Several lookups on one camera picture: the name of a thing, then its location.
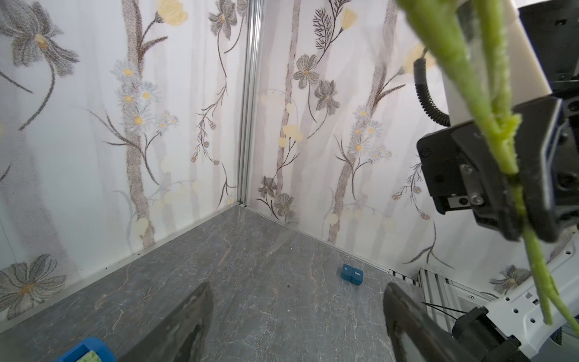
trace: cable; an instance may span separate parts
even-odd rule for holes
[[[431,306],[431,307],[434,306],[434,307],[440,307],[440,308],[452,310],[453,312],[459,312],[459,313],[467,314],[467,312],[465,312],[465,311],[463,311],[463,310],[458,310],[458,309],[454,309],[454,308],[449,308],[449,307],[445,307],[445,306],[443,306],[443,305],[432,304],[432,303],[427,303],[427,302],[422,302],[422,304],[426,304],[427,306]]]
[[[447,315],[447,316],[449,316],[450,318],[454,318],[455,320],[458,320],[458,318],[457,318],[457,317],[455,317],[455,316],[452,316],[452,315],[450,315],[450,314],[446,313],[446,312],[445,312],[444,310],[442,310],[442,309],[438,309],[438,308],[436,308],[436,307],[433,307],[433,306],[431,306],[431,305],[429,305],[429,307],[430,307],[430,308],[432,308],[432,309],[436,309],[437,311],[439,311],[439,312],[441,312],[441,313],[444,313],[444,314],[446,314],[446,315]]]
[[[414,87],[416,88],[416,95],[418,95],[420,105],[430,119],[441,126],[450,127],[450,117],[438,109],[430,97],[426,81],[426,59],[424,56],[414,61]]]

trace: black mount bracket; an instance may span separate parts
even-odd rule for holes
[[[515,149],[529,220],[539,238],[555,242],[579,222],[579,94],[548,96],[516,106],[522,115]],[[439,213],[472,209],[480,226],[519,240],[508,178],[501,174],[473,121],[417,143],[424,180]]]

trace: floral wallpaper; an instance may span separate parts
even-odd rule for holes
[[[410,277],[426,268],[494,295],[521,284],[523,245],[468,210],[438,214],[428,194],[416,142],[441,126],[417,99],[416,59],[448,108],[395,2],[265,3],[249,206]]]
[[[247,11],[0,2],[0,327],[236,203]]]

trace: blue cube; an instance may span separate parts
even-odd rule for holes
[[[364,272],[361,271],[360,269],[354,268],[352,278],[350,279],[350,281],[359,286],[360,284],[362,284],[363,280],[364,280]]]
[[[76,362],[90,351],[94,351],[102,362],[116,362],[115,355],[112,354],[110,348],[103,341],[95,337],[86,338],[60,356],[56,362]]]
[[[354,275],[354,268],[348,264],[344,264],[342,267],[342,279],[350,281],[352,279],[352,275]]]

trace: screw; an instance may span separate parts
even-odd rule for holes
[[[562,132],[561,135],[559,135],[559,139],[558,139],[558,144],[562,145],[565,142],[567,142],[567,140],[569,139],[569,135],[565,132]]]
[[[569,103],[569,105],[567,107],[569,108],[569,111],[571,111],[571,112],[578,112],[579,111],[579,101],[573,101],[573,102]]]
[[[472,173],[472,167],[470,165],[467,164],[461,164],[460,165],[460,169],[466,173],[467,175],[470,175]]]
[[[432,150],[428,147],[425,147],[423,149],[420,150],[419,152],[420,156],[422,156],[423,158],[429,158],[430,155],[433,154]]]
[[[566,189],[577,182],[577,175],[569,171],[560,172],[557,174],[557,182],[560,187]]]
[[[485,200],[482,198],[481,195],[477,193],[473,193],[471,195],[471,205],[480,206],[485,203]]]

